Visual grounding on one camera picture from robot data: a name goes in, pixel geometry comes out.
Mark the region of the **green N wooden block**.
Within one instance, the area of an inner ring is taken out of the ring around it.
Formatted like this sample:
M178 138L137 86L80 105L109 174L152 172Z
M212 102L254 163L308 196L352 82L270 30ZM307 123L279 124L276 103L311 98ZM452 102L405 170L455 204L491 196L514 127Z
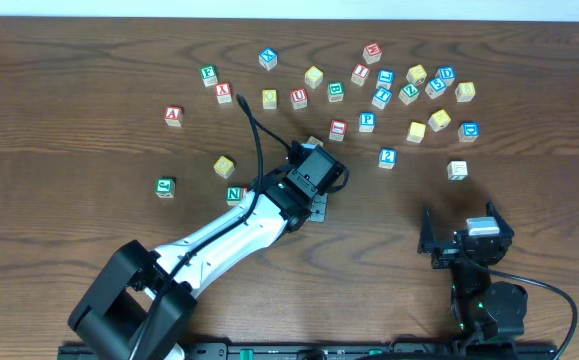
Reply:
M226 203L229 206L236 206L242 201L243 188L242 187L228 187L226 193Z

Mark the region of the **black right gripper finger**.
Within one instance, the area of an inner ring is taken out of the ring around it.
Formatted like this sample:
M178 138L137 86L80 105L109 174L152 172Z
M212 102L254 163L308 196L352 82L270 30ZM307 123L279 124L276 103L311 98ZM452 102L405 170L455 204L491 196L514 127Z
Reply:
M499 214L498 210L494 206L493 202L489 200L485 206L486 214L488 217L492 217L499 228L499 235L505 238L512 238L514 236L513 229L509 226L509 224L503 219L503 217Z
M418 241L417 253L431 253L436 245L436 237L429 210L426 206L422 210L421 231Z

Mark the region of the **blue 2 wooden block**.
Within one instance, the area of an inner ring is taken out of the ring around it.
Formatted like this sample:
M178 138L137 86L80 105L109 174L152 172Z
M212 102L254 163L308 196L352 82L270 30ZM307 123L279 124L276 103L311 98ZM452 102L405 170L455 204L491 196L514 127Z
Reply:
M383 148L379 153L378 167L393 169L397 163L397 151L391 148Z

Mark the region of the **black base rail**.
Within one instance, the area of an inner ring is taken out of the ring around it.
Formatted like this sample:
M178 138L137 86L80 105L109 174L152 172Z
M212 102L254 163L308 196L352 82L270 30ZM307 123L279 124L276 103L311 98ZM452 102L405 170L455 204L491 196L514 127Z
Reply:
M358 359L369 355L383 354L433 354L459 355L459 347L439 344L413 338L400 339L394 344L308 344L308 345L264 345L225 343L196 343L183 347L186 359L253 359L253 360L298 360L314 359L321 355L324 359ZM555 345L516 344L483 345L467 347L462 356L480 359L552 359L557 352Z

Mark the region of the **yellow picture wooden block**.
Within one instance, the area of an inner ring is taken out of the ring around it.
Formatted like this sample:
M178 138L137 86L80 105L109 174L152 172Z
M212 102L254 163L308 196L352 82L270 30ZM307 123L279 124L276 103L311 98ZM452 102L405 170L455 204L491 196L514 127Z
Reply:
M444 109L434 112L428 120L428 124L434 132L439 132L446 128L450 122L451 117Z

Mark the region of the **blue T wooden block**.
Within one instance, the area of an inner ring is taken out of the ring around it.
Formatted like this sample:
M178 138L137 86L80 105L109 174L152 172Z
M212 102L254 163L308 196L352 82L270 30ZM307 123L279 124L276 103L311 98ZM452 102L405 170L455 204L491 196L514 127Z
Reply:
M392 99L393 92L385 87L378 87L375 94L372 97L371 104L380 109L384 110Z

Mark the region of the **blue D block far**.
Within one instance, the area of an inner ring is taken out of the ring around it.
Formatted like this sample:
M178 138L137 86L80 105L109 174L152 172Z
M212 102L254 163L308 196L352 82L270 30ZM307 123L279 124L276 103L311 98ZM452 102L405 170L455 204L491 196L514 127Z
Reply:
M435 77L449 87L455 81L456 73L452 66L442 66L438 68Z

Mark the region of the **red Y wooden block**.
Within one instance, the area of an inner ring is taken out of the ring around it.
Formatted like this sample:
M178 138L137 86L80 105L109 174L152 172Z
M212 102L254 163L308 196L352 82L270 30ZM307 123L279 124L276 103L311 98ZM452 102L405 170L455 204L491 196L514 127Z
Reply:
M232 91L229 82L217 83L215 94L219 104L230 103L232 101Z

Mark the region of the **yellow S wooden block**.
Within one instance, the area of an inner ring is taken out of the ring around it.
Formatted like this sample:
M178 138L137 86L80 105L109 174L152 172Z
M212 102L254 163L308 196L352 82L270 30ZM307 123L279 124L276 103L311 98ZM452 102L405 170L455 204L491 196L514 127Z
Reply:
M406 140L412 143L420 143L425 136L426 125L420 122L411 122Z

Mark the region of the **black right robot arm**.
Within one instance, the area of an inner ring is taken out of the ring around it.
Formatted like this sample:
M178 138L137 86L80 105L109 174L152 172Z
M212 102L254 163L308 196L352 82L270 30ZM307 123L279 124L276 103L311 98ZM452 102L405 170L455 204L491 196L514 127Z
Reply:
M513 340L524 334L528 295L520 286L491 280L490 267L506 255L515 232L495 206L484 217L466 220L450 241L436 238L430 213L422 212L417 252L431 256L431 267L451 273L451 309L467 339L479 343Z

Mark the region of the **red I block upper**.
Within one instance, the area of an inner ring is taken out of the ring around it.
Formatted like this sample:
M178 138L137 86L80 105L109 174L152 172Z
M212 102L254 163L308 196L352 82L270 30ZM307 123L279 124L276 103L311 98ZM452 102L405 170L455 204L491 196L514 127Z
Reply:
M352 71L351 82L356 85L363 86L368 79L369 74L370 69L367 66L357 64Z

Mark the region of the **yellow block lower left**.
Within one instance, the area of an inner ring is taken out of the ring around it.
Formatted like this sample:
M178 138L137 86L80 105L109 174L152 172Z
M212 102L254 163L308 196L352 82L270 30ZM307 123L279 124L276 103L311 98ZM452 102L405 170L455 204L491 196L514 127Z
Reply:
M214 171L224 179L228 179L235 171L235 168L235 162L226 156L220 156L213 165Z

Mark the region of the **blue P wooden block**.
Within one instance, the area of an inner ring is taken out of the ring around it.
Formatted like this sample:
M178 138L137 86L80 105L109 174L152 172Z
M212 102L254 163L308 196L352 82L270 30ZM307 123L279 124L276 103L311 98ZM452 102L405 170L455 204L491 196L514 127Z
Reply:
M359 115L359 131L371 133L376 126L376 115L373 112L361 112Z

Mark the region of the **blue d block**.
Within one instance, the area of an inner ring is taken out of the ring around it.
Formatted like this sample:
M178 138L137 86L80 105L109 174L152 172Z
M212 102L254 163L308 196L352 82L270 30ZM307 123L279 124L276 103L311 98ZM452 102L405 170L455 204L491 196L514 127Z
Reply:
M456 73L452 66L442 66L438 68L435 77L449 87L455 81Z
M458 129L458 140L461 143L474 142L480 136L480 127L476 122L464 122Z

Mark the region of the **blue X wooden block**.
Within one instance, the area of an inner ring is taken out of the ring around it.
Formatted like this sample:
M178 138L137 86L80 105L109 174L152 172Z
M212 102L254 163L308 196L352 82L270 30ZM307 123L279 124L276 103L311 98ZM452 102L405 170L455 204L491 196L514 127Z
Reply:
M271 48L265 48L259 53L259 63L267 71L278 64L278 54Z

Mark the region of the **blue D block near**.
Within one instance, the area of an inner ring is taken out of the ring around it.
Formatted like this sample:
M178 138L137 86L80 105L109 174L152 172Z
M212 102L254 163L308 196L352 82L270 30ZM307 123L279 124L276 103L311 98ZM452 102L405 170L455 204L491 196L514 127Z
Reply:
M480 127L476 122L464 122L458 129L458 140L461 143L474 142L480 136Z

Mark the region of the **yellow O top block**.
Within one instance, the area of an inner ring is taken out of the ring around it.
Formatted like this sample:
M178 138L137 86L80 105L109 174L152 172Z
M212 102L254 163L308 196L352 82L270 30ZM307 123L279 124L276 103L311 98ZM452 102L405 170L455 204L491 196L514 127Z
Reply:
M278 96L275 89L264 89L262 91L262 104L264 110L273 110L277 108Z

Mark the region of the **green Z wooden block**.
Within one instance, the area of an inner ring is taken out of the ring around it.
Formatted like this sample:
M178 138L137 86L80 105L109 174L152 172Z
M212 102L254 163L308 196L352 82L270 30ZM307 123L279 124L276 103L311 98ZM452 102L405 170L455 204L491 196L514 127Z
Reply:
M403 104L409 105L418 98L419 94L420 90L414 84L407 83L401 88L399 99Z

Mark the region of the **green 7 wooden block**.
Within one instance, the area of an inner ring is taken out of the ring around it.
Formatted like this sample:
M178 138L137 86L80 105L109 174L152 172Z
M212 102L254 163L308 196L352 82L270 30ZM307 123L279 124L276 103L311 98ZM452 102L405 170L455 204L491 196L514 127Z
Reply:
M450 181L464 180L468 176L466 161L451 161L447 165L447 177Z

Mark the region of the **red I block lower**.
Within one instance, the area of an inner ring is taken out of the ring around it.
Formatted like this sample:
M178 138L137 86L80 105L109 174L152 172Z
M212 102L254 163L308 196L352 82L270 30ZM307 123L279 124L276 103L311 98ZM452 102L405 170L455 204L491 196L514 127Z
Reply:
M333 120L330 125L329 139L331 141L342 142L346 135L347 123L341 120Z

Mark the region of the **yellow block centre top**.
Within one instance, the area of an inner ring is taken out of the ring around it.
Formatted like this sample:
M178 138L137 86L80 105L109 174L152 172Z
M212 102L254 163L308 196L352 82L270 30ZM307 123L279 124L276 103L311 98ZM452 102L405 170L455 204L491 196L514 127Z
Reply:
M312 89L316 89L323 81L324 74L323 72L316 66L311 66L305 72L305 84L308 85Z

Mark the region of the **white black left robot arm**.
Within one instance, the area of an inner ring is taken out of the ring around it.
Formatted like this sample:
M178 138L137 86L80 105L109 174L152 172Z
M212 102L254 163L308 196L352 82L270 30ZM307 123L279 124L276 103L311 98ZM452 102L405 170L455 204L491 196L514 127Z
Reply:
M68 319L101 359L181 359L199 295L250 254L299 229L333 180L296 170L255 179L227 213L152 251L133 240L105 264Z

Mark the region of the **green J wooden block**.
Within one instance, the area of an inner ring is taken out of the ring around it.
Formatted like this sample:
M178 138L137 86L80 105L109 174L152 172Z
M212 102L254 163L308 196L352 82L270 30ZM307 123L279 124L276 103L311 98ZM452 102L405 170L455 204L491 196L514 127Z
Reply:
M155 194L159 198L171 199L175 197L176 181L174 178L158 178L155 184Z

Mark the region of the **yellow monkey picture block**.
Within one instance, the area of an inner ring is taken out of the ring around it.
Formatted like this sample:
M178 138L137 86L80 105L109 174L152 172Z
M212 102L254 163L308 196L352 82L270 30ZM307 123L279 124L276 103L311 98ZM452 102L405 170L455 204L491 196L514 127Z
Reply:
M426 78L427 72L422 64L409 68L406 74L406 80L415 86L423 84Z

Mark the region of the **green B wooden block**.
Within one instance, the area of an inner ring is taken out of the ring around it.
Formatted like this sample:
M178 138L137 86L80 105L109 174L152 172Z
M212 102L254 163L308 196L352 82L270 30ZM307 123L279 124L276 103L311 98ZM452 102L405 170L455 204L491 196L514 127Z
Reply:
M344 99L345 89L342 81L329 82L327 96L329 102L340 102Z

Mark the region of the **red A wooden block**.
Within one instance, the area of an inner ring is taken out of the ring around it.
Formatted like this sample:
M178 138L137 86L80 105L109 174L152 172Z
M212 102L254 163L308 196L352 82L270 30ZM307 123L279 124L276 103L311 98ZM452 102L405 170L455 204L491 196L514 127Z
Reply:
M164 120L168 126L181 127L184 117L183 108L179 106L168 106L165 111Z

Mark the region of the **red i block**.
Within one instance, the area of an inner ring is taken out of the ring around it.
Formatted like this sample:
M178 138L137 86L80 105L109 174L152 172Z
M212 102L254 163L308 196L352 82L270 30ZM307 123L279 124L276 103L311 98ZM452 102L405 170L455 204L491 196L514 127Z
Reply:
M369 74L370 69L367 66L357 64L352 71L351 82L356 85L363 86L368 79Z
M333 120L330 125L329 139L331 141L342 142L346 135L347 123L341 120Z

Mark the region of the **blue L wooden block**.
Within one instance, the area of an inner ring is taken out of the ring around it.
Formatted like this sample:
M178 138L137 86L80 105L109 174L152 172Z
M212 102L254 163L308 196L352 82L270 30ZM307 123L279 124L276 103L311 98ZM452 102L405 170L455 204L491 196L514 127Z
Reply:
M394 83L395 73L392 70L380 69L377 75L376 88L389 90Z

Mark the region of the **yellow O side block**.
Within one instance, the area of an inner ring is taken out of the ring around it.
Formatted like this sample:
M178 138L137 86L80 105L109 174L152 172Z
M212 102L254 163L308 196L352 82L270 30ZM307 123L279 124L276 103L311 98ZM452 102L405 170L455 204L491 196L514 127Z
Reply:
M323 142L314 136L310 136L307 140L307 144L314 145L314 146L322 146Z

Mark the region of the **green F wooden block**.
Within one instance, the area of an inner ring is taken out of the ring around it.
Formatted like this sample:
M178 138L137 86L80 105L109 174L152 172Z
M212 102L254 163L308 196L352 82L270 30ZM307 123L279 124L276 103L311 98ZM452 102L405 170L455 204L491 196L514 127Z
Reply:
M201 67L200 74L205 87L215 86L218 83L217 69L213 64Z

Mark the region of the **red block far top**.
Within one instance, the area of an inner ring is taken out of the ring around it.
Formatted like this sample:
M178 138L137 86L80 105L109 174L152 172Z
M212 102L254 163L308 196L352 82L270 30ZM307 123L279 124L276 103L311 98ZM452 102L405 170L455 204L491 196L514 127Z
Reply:
M363 47L363 59L368 64L377 63L382 57L382 48L376 42Z

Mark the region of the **yellow 8 wooden block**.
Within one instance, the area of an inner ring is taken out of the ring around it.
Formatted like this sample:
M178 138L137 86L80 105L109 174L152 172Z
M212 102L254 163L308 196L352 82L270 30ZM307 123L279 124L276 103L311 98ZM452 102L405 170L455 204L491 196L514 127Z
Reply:
M455 97L458 103L470 102L476 95L473 82L460 82L455 89Z

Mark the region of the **blue 5 wooden block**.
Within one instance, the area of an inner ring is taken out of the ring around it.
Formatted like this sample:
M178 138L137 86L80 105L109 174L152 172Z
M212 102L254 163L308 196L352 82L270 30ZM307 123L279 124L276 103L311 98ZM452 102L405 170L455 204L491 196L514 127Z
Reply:
M428 95L430 99L435 99L440 95L442 95L446 89L447 85L445 84L445 82L442 79L435 77L433 79L430 79L429 82L427 83L425 87L425 93Z

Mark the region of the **red U block upper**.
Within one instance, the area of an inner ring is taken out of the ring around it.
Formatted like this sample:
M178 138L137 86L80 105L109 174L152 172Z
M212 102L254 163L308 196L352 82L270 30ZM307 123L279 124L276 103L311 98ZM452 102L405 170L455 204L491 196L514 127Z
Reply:
M292 89L290 92L290 99L294 110L308 106L308 94L304 88Z

